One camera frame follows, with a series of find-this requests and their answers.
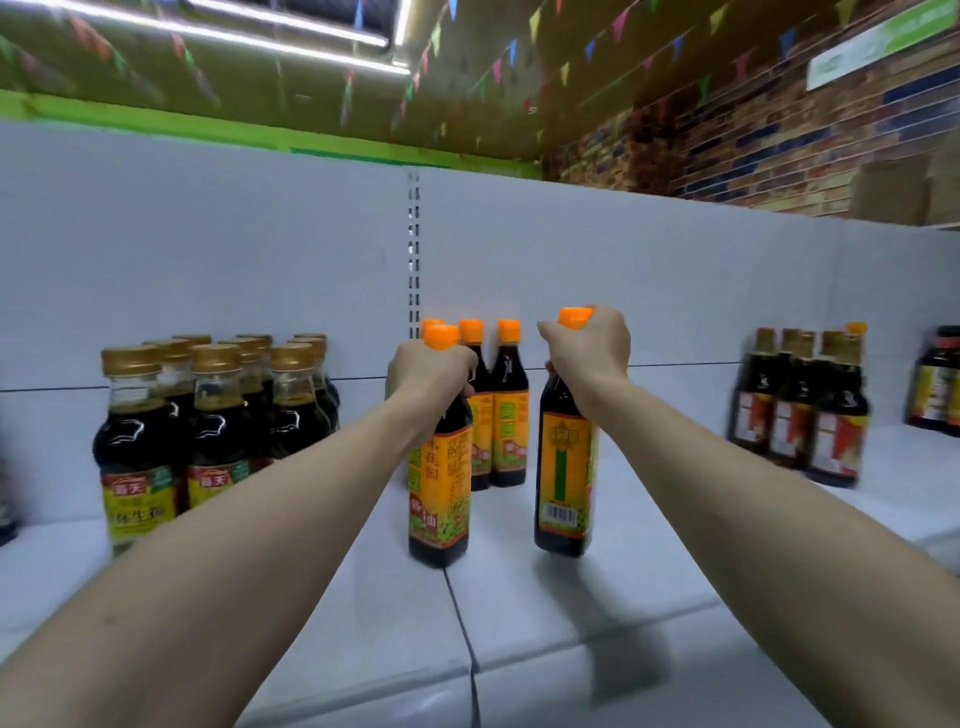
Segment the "gold bottle cap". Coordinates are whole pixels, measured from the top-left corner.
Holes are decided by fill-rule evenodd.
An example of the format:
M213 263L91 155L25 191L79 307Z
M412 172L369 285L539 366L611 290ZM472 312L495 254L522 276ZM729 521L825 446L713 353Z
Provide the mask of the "gold bottle cap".
M186 339L190 342L191 347L195 347L200 344L210 344L213 342L213 338L208 333L175 333L170 338Z
M193 344L188 339L161 339L143 343L157 347L160 350L160 361L164 364L185 364L190 361L190 348Z
M263 350L266 349L262 339L253 339L250 336L237 336L235 339L224 339L217 343L239 347L241 364L259 364L263 359Z
M759 353L774 353L777 350L777 330L770 327L760 327L756 330L754 351Z
M313 344L308 341L280 344L270 351L270 368L275 372L302 372L313 369L314 363Z
M107 347L100 352L104 376L155 375L160 369L160 349L154 346Z
M794 340L793 353L800 359L812 359L816 343L816 331L798 331L797 338Z
M308 336L305 333L299 333L296 336L294 336L290 341L291 342L305 341L310 344L313 344L314 356L316 356L318 359L321 359L321 360L326 359L326 337L323 336L322 334Z
M782 352L796 353L797 340L800 337L798 328L785 328L780 336L780 350Z
M240 371L240 347L235 344L201 344L193 348L190 369L198 375Z

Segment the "green trim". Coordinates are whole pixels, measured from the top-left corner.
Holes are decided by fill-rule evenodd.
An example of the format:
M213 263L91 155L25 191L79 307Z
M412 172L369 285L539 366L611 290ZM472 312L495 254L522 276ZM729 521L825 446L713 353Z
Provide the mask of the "green trim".
M543 179L540 168L533 162L460 155L381 141L297 132L280 127L264 127L171 111L121 107L18 91L0 90L0 119L82 124L316 157L442 167L528 180Z

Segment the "bottle neck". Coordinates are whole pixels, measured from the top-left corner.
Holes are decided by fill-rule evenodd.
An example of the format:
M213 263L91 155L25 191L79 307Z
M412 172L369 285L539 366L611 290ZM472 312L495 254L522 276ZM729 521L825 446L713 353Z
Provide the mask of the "bottle neck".
M156 375L112 376L108 409L118 414L146 412L166 404Z
M263 375L259 363L242 364L240 368L240 394L255 395L263 391Z
M193 372L190 371L190 362L184 361L177 364L164 362L163 369L157 375L156 380L166 397L174 395L186 395L193 392Z
M274 372L274 404L296 407L300 404L316 402L313 373L314 370L310 369L299 372Z
M197 374L193 405L210 412L243 404L240 392L240 372L221 372L215 375Z

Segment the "hand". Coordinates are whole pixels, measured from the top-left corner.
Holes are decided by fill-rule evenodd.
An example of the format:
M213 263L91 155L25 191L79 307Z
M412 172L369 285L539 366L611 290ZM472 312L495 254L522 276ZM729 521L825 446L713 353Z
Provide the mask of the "hand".
M599 390L627 379L630 332L617 309L602 304L590 308L593 315L579 331L556 321L540 321L537 328L550 346L547 369L561 376L584 417L596 422Z
M438 352L416 339L396 348L387 368L387 398L411 404L417 445L430 439L440 418L461 392L466 397L473 396L473 387L467 380L476 365L477 355L467 347Z

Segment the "orange bottle cap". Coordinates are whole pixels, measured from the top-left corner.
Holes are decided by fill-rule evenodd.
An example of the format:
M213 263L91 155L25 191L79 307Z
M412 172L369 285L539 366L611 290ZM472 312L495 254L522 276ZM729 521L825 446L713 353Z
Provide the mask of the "orange bottle cap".
M442 352L460 343L460 330L452 324L434 324L423 332L423 342L430 349Z
M420 321L420 338L423 338L423 335L426 333L426 330L430 327L434 327L437 324L445 324L446 321L443 319L423 319Z
M587 324L587 321L589 321L592 315L592 308L587 308L586 306L570 306L560 309L560 315L557 317L557 321L567 328L574 328L579 331Z
M500 319L496 322L496 332L501 344L520 343L520 322L517 319Z
M483 322L480 319L461 319L460 338L465 344L483 344Z

